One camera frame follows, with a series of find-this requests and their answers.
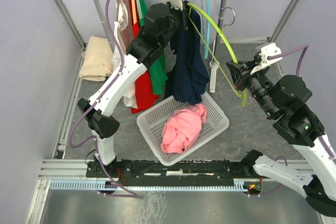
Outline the yellow green hanger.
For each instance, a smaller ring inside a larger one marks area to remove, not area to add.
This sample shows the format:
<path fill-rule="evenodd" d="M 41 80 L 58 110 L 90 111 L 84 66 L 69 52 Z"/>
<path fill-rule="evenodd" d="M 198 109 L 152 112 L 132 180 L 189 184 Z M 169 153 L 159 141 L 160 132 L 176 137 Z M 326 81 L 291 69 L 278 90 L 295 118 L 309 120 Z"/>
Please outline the yellow green hanger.
<path fill-rule="evenodd" d="M 209 23 L 210 25 L 216 30 L 217 35 L 220 36 L 221 40 L 224 42 L 229 55 L 231 56 L 231 59 L 233 60 L 233 62 L 238 63 L 238 59 L 230 45 L 230 43 L 228 42 L 227 38 L 225 37 L 224 33 L 222 32 L 222 29 L 219 28 L 216 23 L 213 21 L 213 19 L 206 14 L 202 9 L 200 9 L 198 6 L 196 6 L 195 4 L 188 2 L 187 6 L 190 7 L 189 10 L 189 14 L 191 14 L 191 9 L 196 10 L 199 14 L 201 14 Z M 219 61 L 217 60 L 216 56 L 214 55 L 214 53 L 211 52 L 211 55 L 213 57 L 213 59 L 215 60 L 215 62 L 217 63 L 219 70 L 222 72 L 223 76 L 225 77 L 225 79 L 227 80 L 228 84 L 230 85 L 231 89 L 233 90 L 233 92 L 235 93 L 235 95 L 239 98 L 242 99 L 242 106 L 245 107 L 247 104 L 247 91 L 243 90 L 242 94 L 240 94 L 236 88 L 234 87 L 234 85 L 232 84 L 232 82 L 229 80 L 228 76 L 226 75 L 226 73 L 224 72 L 224 70 L 222 69 L 222 67 L 219 64 Z"/>

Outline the navy blue t shirt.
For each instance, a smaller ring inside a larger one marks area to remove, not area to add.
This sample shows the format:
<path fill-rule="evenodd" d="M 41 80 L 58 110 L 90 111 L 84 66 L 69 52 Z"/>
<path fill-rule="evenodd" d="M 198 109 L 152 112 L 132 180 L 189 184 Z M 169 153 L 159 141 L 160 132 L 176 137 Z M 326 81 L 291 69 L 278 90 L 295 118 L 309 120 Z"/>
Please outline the navy blue t shirt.
<path fill-rule="evenodd" d="M 176 62 L 173 69 L 167 73 L 165 95 L 173 96 L 175 100 L 196 105 L 201 103 L 201 95 L 209 83 L 209 74 L 201 56 L 201 38 L 198 30 L 201 28 L 200 15 L 184 5 L 190 17 L 186 19 L 187 30 L 177 31 L 170 41 Z"/>

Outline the green t shirt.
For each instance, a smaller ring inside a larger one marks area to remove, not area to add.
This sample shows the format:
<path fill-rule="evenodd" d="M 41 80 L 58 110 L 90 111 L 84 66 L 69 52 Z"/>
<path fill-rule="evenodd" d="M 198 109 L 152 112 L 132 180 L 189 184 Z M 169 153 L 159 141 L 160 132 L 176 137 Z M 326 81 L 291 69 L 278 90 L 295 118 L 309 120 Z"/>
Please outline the green t shirt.
<path fill-rule="evenodd" d="M 140 22 L 140 27 L 142 28 L 144 26 L 144 17 L 148 13 L 149 8 L 147 7 L 145 0 L 140 0 L 140 2 L 141 2 L 143 18 L 139 20 L 139 22 Z M 165 55 L 164 54 L 162 54 L 162 56 L 160 56 L 159 59 L 156 60 L 155 63 L 150 67 L 149 75 L 150 75 L 151 82 L 152 82 L 153 93 L 156 95 L 162 95 L 163 87 L 166 83 L 166 80 L 168 79 L 168 76 L 165 72 Z"/>

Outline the pink t shirt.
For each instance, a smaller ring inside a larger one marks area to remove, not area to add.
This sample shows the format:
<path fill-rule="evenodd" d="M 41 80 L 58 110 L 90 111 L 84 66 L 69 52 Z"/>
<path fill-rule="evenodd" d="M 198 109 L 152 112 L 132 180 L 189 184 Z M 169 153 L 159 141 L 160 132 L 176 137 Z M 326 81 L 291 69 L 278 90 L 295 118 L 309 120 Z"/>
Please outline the pink t shirt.
<path fill-rule="evenodd" d="M 174 111 L 162 131 L 161 150 L 165 153 L 185 153 L 197 140 L 207 122 L 207 109 L 199 103 Z"/>

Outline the mint green hanger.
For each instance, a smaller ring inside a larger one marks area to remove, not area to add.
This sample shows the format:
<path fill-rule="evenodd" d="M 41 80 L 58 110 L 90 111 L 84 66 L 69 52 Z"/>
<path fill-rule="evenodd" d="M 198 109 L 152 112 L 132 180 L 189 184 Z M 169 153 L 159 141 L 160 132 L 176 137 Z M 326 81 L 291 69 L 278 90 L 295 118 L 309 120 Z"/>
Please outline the mint green hanger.
<path fill-rule="evenodd" d="M 136 0 L 136 6 L 137 6 L 137 10 L 138 10 L 139 20 L 141 20 L 143 18 L 143 13 L 142 13 L 140 0 Z"/>

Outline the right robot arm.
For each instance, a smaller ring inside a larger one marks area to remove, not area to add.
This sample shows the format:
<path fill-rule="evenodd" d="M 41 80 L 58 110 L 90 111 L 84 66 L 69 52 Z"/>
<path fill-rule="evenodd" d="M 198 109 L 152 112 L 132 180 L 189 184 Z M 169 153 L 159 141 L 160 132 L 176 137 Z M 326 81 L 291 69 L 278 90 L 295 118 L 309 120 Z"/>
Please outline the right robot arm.
<path fill-rule="evenodd" d="M 267 77 L 267 69 L 254 72 L 257 61 L 226 62 L 237 90 L 248 90 L 273 120 L 273 128 L 309 163 L 312 175 L 271 160 L 252 150 L 242 159 L 241 172 L 271 178 L 299 193 L 318 213 L 335 217 L 335 151 L 325 128 L 306 102 L 312 96 L 303 79 L 285 75 L 276 84 Z"/>

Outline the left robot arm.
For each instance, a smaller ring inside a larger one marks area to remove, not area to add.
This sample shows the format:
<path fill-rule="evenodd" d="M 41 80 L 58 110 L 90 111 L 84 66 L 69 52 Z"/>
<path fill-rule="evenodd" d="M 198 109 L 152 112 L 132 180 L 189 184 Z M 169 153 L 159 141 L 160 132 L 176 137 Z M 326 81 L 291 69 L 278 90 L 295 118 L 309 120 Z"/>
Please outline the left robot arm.
<path fill-rule="evenodd" d="M 104 85 L 89 99 L 80 99 L 78 107 L 92 130 L 97 144 L 96 157 L 101 160 L 98 171 L 105 177 L 116 171 L 113 136 L 120 123 L 112 116 L 119 100 L 138 77 L 163 54 L 173 35 L 186 29 L 185 7 L 154 4 L 144 17 L 144 25 L 132 40 L 115 71 Z"/>

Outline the orange hanger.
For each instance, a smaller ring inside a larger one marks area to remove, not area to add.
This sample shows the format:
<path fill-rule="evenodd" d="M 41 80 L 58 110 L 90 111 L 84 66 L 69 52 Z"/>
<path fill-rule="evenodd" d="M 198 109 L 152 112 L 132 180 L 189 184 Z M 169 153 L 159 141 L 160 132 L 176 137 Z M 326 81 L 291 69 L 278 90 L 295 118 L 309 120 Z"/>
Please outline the orange hanger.
<path fill-rule="evenodd" d="M 132 25 L 138 22 L 138 11 L 136 0 L 129 0 Z"/>

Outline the white t shirt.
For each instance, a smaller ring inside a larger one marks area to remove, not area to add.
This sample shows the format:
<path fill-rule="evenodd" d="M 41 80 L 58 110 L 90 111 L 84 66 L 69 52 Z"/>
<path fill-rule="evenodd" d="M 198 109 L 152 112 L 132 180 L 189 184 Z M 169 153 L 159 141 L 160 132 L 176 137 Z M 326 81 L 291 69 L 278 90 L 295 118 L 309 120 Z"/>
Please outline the white t shirt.
<path fill-rule="evenodd" d="M 129 0 L 115 0 L 115 6 L 118 11 L 118 16 L 114 22 L 113 34 L 119 43 L 123 55 L 134 39 Z M 132 83 L 126 93 L 123 95 L 124 105 L 137 109 L 137 101 L 135 96 L 135 83 Z"/>

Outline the grey hanger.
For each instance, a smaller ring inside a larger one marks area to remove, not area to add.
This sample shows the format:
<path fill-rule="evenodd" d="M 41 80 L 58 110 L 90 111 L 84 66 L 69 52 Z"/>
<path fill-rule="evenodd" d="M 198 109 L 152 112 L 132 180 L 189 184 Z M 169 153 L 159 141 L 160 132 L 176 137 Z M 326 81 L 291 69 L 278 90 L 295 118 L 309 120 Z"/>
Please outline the grey hanger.
<path fill-rule="evenodd" d="M 122 24 L 122 22 L 123 22 L 123 10 L 122 10 L 121 0 L 115 0 L 115 7 L 116 7 L 116 21 L 119 24 Z"/>

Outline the red t shirt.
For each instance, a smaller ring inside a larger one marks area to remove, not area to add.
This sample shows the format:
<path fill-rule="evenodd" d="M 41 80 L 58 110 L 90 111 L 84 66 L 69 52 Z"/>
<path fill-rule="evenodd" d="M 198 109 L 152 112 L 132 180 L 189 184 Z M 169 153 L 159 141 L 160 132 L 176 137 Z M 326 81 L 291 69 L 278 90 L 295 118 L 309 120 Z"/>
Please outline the red t shirt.
<path fill-rule="evenodd" d="M 140 28 L 141 27 L 138 16 L 138 22 L 135 25 L 132 25 L 134 38 L 136 38 L 139 34 Z M 150 108 L 159 98 L 158 95 L 153 93 L 152 82 L 148 71 L 136 79 L 135 96 L 138 108 L 131 108 L 132 114 L 136 114 Z"/>

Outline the folded beige cloth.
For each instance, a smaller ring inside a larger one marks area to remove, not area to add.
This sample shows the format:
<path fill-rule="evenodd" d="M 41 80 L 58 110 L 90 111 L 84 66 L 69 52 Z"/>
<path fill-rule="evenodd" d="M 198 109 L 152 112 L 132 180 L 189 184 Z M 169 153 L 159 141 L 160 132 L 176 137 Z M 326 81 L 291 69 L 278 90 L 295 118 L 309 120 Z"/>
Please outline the folded beige cloth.
<path fill-rule="evenodd" d="M 101 82 L 110 77 L 113 71 L 112 50 L 105 38 L 91 36 L 84 55 L 79 78 Z"/>

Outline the white plastic basket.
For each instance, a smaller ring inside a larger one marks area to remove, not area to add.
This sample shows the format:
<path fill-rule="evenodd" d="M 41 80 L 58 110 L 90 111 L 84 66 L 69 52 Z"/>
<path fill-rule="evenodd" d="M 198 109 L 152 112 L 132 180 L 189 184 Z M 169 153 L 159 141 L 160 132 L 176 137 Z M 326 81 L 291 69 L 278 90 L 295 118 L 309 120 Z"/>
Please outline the white plastic basket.
<path fill-rule="evenodd" d="M 164 99 L 150 109 L 144 111 L 137 117 L 137 125 L 141 134 L 145 138 L 154 155 L 164 166 L 172 166 L 181 161 L 195 150 L 208 143 L 210 140 L 221 134 L 229 127 L 229 119 L 224 111 L 205 92 L 202 94 L 202 104 L 207 109 L 207 122 L 202 125 L 198 139 L 195 143 L 182 154 L 166 153 L 162 151 L 161 144 L 163 141 L 162 131 L 167 120 L 176 110 L 189 106 L 188 103 L 176 101 L 173 96 Z"/>

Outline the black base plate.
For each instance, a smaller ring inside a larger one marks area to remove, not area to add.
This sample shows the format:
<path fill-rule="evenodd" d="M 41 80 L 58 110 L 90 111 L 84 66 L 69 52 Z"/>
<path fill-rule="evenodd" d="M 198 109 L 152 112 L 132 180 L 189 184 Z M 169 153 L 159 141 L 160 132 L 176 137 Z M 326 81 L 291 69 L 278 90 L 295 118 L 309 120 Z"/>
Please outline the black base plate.
<path fill-rule="evenodd" d="M 113 161 L 105 166 L 123 186 L 231 186 L 234 179 L 259 179 L 247 164 L 228 160 L 181 161 L 164 166 L 158 161 Z"/>

